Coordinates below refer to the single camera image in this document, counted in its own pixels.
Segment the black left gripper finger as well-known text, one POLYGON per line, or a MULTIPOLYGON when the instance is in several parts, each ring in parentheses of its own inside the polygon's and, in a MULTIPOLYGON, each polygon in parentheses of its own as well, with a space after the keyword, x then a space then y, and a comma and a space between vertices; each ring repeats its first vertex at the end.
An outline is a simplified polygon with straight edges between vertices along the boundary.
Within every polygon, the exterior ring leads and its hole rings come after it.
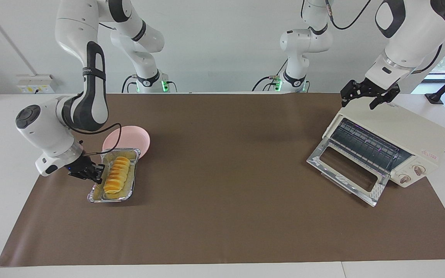
POLYGON ((340 90, 341 106, 346 107, 348 102, 354 100, 359 95, 356 81, 349 81, 344 88, 340 90))
POLYGON ((393 86, 390 90, 388 90, 383 95, 378 95, 374 98, 374 100, 369 104, 369 108, 371 110, 375 109, 378 105, 382 103, 390 103, 394 100, 394 98, 400 93, 399 86, 393 86))

